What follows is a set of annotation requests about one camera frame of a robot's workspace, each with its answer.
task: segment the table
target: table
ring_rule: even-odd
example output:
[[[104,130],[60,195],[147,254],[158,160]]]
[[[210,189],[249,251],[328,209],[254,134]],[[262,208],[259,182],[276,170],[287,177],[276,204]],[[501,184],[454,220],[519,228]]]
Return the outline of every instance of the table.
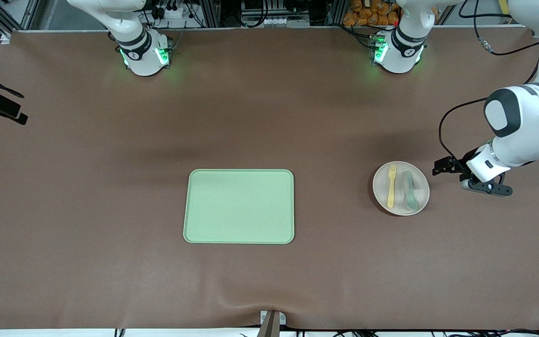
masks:
[[[435,29],[394,75],[340,29],[188,31],[141,78],[103,33],[13,34],[0,82],[29,119],[0,118],[0,328],[247,326],[276,309],[306,329],[539,329],[539,162],[507,175],[509,198],[430,175],[442,114],[523,83],[537,53]],[[443,137],[458,155],[492,137],[482,106]],[[373,200],[391,160],[428,175],[419,215]],[[186,243],[198,168],[292,171],[294,241]]]

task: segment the fork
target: fork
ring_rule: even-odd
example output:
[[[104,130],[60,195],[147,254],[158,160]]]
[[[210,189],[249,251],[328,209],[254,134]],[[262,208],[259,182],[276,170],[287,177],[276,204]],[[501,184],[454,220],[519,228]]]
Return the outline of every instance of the fork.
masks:
[[[396,179],[396,165],[390,165],[388,170],[388,178],[390,178],[390,189],[388,190],[388,208],[394,208],[394,179]]]

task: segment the green tray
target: green tray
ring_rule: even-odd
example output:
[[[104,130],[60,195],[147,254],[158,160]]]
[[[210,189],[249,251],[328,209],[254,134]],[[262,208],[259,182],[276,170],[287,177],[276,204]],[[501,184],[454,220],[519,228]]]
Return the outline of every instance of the green tray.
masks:
[[[289,170],[194,170],[184,239],[190,243],[273,243],[295,236],[294,177]]]

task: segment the plate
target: plate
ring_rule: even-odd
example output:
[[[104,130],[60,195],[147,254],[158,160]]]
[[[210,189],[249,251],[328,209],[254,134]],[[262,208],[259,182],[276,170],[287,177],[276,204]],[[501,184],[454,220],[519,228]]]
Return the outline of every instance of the plate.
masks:
[[[394,207],[387,206],[388,190],[390,188],[390,179],[388,178],[388,170],[390,165],[396,165],[396,179],[394,181]],[[405,171],[411,172],[413,179],[413,192],[419,208],[413,211],[407,205],[407,179],[404,176]],[[396,215],[414,215],[422,211],[425,205],[428,204],[430,198],[430,184],[425,175],[415,166],[404,161],[392,161],[381,166],[374,175],[373,181],[374,195],[380,205],[388,212]]]

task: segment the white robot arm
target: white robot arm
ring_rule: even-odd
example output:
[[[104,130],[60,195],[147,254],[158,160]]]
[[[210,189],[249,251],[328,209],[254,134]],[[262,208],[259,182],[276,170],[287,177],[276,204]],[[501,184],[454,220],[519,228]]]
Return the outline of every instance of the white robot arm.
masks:
[[[142,9],[145,0],[68,0],[103,24],[116,42],[124,63],[137,75],[150,76],[169,66],[171,46],[168,37],[145,29],[133,11]]]
[[[374,51],[374,60],[395,74],[410,71],[421,57],[423,42],[436,22],[432,7],[456,5],[463,0],[396,0],[402,8],[401,21],[396,28],[384,30],[386,44]]]
[[[539,0],[509,0],[509,12],[539,35]],[[465,189],[508,196],[512,189],[502,185],[504,173],[539,160],[539,64],[533,83],[493,92],[486,100],[484,114],[495,137],[460,161],[451,162],[449,157],[437,161],[433,174],[462,171]]]

